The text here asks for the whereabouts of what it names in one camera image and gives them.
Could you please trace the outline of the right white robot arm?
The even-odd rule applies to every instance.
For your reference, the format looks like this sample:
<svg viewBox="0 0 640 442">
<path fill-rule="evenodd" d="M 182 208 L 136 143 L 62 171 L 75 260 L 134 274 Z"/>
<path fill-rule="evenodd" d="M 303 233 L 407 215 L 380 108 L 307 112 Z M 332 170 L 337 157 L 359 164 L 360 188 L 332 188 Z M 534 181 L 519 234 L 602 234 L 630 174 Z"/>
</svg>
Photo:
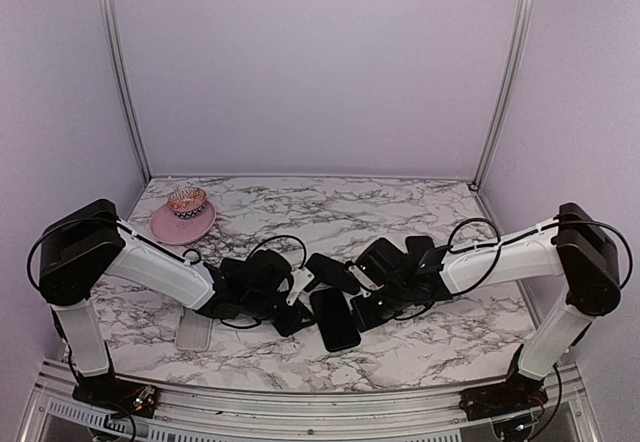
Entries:
<svg viewBox="0 0 640 442">
<path fill-rule="evenodd" d="M 576 203 L 507 234 L 488 219 L 469 218 L 445 243 L 429 242 L 416 253 L 379 238 L 347 266 L 365 291 L 355 304 L 365 331 L 410 306 L 431 308 L 507 283 L 558 282 L 556 301 L 514 356 L 513 374 L 496 387 L 495 400 L 506 410 L 529 399 L 534 381 L 545 378 L 596 319 L 618 308 L 633 269 L 622 232 Z"/>
</svg>

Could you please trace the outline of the black phone case camera cutouts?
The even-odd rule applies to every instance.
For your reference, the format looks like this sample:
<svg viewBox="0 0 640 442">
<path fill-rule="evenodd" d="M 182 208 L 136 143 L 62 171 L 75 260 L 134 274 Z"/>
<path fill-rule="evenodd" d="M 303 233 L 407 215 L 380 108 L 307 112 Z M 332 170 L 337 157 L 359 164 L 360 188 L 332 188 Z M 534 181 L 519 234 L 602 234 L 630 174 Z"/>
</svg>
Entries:
<svg viewBox="0 0 640 442">
<path fill-rule="evenodd" d="M 426 235 L 408 236 L 405 238 L 405 245 L 408 256 L 414 262 L 419 262 L 428 251 L 435 247 L 433 239 Z"/>
</svg>

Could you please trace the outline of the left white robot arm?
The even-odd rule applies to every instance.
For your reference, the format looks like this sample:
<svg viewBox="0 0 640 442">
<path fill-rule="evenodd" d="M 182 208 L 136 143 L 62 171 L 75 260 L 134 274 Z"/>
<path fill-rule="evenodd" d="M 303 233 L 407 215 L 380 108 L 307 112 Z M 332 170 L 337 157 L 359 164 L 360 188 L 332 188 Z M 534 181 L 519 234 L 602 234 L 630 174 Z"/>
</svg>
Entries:
<svg viewBox="0 0 640 442">
<path fill-rule="evenodd" d="M 97 199 L 45 229 L 30 253 L 40 257 L 30 283 L 51 307 L 86 388 L 106 407 L 125 400 L 126 385 L 112 362 L 93 307 L 93 291 L 126 282 L 157 292 L 208 319 L 246 316 L 269 322 L 282 337 L 315 324 L 299 299 L 311 273 L 272 250 L 220 266 L 178 256 L 123 222 L 115 205 Z"/>
</svg>

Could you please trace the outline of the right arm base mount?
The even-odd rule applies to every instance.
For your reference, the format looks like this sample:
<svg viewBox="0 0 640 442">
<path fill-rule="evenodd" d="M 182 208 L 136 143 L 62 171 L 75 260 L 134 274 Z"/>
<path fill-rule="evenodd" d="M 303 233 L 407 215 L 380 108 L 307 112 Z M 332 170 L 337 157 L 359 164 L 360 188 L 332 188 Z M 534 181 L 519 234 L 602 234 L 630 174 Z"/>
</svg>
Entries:
<svg viewBox="0 0 640 442">
<path fill-rule="evenodd" d="M 517 363 L 512 362 L 504 381 L 461 391 L 459 408 L 468 421 L 475 421 L 543 408 L 547 402 L 543 381 L 522 375 Z"/>
</svg>

